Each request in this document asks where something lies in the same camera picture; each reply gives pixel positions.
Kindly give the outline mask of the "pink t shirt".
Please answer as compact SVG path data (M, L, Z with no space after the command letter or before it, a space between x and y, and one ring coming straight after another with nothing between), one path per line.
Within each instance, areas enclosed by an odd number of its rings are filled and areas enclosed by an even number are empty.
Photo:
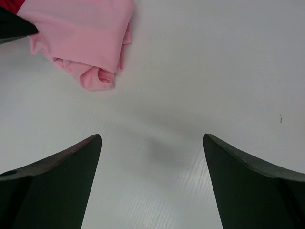
M112 89L132 42L132 0L27 0L18 11L38 33L29 37L41 53L84 89Z

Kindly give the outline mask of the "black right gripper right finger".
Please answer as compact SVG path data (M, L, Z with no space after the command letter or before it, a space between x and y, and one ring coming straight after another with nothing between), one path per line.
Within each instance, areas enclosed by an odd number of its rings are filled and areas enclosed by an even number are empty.
M211 134L205 158L224 229L303 229L305 175L241 151Z

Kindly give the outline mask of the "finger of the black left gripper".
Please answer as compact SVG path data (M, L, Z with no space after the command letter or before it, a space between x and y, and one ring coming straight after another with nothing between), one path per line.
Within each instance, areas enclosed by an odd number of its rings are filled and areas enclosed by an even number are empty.
M0 44L37 34L38 30L29 21L0 7Z

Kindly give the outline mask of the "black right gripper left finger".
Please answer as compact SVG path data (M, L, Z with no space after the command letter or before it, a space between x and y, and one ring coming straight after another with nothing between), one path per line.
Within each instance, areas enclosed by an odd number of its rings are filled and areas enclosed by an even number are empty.
M80 229L102 139L92 135L0 176L2 229Z

